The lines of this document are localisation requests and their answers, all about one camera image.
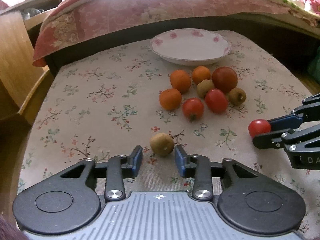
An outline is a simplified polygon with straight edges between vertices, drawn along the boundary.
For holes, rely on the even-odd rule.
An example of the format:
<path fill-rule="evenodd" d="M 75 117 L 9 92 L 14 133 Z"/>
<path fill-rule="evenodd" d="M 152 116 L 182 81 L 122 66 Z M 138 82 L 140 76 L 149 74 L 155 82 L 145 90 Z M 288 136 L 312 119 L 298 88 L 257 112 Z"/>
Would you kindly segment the small red cherry tomato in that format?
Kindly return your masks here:
<path fill-rule="evenodd" d="M 256 119 L 253 120 L 248 126 L 248 132 L 251 137 L 256 135 L 268 133 L 271 131 L 271 125 L 267 120 Z"/>

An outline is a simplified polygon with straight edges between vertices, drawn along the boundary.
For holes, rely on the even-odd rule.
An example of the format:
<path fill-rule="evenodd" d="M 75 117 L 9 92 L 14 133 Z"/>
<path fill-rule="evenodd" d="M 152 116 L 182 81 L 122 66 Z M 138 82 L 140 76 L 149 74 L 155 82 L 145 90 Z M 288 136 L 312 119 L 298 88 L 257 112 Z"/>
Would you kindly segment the brown kiwi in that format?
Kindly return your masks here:
<path fill-rule="evenodd" d="M 228 93 L 228 100 L 235 106 L 240 106 L 246 101 L 246 93 L 243 89 L 235 87 Z"/>
<path fill-rule="evenodd" d="M 166 133 L 157 133 L 150 139 L 150 147 L 155 155 L 167 156 L 175 147 L 172 137 Z"/>
<path fill-rule="evenodd" d="M 215 86 L 211 80 L 203 80 L 197 85 L 197 94 L 200 98 L 204 98 L 206 94 L 211 90 L 214 89 Z"/>

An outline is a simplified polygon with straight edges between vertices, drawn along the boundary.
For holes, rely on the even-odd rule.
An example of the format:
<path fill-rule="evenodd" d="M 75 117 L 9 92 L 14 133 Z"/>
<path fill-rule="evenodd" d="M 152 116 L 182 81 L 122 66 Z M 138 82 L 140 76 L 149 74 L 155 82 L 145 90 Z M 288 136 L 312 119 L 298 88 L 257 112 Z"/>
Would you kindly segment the oblong red tomato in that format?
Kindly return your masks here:
<path fill-rule="evenodd" d="M 204 101 L 208 108 L 216 114 L 225 112 L 228 107 L 228 100 L 219 89 L 211 89 L 206 94 Z"/>

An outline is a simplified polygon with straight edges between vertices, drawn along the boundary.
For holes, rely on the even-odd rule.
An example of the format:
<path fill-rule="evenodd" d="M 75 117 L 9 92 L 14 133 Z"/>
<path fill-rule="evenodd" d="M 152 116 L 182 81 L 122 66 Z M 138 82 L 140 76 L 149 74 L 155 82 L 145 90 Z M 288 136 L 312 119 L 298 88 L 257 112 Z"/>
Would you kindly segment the round red tomato with stem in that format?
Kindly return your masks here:
<path fill-rule="evenodd" d="M 203 102 L 198 98 L 186 100 L 182 106 L 183 114 L 189 121 L 195 121 L 202 118 L 204 114 Z"/>

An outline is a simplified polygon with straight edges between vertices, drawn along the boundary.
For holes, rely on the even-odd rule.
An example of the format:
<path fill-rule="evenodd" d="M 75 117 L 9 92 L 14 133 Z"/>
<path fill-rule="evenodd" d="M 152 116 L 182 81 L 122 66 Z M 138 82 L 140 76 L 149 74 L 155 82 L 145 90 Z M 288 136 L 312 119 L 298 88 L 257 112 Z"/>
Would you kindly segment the small orange tangerine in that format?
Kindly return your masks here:
<path fill-rule="evenodd" d="M 193 82 L 198 85 L 203 80 L 210 80 L 211 79 L 211 73 L 210 70 L 205 66 L 198 66 L 196 67 L 191 75 L 191 78 Z"/>

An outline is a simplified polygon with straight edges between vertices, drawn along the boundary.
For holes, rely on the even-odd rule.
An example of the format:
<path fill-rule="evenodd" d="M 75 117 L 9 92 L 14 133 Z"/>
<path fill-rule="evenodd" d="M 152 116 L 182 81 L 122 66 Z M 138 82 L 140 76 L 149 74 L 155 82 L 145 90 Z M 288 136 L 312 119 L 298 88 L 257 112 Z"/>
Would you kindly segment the green bag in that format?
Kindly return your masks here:
<path fill-rule="evenodd" d="M 319 54 L 315 57 L 315 59 L 310 64 L 308 68 L 309 75 L 320 84 L 320 56 Z"/>

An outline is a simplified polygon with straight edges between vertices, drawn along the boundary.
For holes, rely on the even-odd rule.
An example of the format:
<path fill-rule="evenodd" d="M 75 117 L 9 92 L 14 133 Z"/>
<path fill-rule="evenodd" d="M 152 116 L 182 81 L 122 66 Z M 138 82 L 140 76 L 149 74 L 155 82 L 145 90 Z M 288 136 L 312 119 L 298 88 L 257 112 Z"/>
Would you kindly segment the floral tablecloth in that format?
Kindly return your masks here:
<path fill-rule="evenodd" d="M 150 50 L 149 40 L 102 51 L 62 67 L 37 115 L 25 151 L 18 190 L 23 191 L 85 157 L 98 162 L 143 148 L 136 179 L 126 179 L 127 191 L 189 190 L 191 179 L 179 176 L 174 155 L 154 156 L 150 139 L 166 133 L 189 154 L 211 161 L 233 158 L 297 191 L 306 202 L 299 228 L 308 239 L 319 236 L 319 172 L 291 167 L 283 150 L 256 149 L 248 133 L 255 119 L 290 113 L 310 96 L 308 89 L 269 53 L 232 31 L 221 35 L 232 52 L 218 66 L 238 74 L 247 99 L 223 114 L 205 109 L 189 122 L 181 109 L 159 104 L 178 69 Z"/>

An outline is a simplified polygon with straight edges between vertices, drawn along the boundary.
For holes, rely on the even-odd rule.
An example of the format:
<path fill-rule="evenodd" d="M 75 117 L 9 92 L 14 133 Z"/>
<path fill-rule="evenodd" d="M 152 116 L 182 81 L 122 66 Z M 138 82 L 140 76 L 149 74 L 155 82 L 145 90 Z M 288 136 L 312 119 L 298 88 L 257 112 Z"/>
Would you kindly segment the white floral plate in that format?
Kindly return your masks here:
<path fill-rule="evenodd" d="M 232 45 L 216 32 L 185 28 L 155 36 L 150 49 L 170 63 L 197 67 L 220 61 L 232 51 Z"/>

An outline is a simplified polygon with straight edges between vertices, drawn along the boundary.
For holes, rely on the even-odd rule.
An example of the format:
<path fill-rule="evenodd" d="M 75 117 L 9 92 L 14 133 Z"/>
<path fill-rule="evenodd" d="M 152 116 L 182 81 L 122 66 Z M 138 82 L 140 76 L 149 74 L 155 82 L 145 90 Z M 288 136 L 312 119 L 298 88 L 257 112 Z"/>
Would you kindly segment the wooden nightstand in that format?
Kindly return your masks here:
<path fill-rule="evenodd" d="M 28 0 L 1 11 L 1 122 L 32 125 L 54 77 L 33 66 L 42 22 L 62 0 Z"/>

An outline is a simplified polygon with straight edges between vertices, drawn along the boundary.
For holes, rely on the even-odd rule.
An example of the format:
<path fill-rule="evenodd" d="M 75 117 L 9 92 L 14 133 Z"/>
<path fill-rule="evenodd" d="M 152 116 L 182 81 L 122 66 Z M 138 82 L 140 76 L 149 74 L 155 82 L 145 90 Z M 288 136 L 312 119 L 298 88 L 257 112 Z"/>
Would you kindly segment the pink floral bed sheet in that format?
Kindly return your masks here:
<path fill-rule="evenodd" d="M 287 14 L 279 0 L 65 0 L 43 22 L 33 65 L 63 48 L 138 25 L 239 12 Z"/>

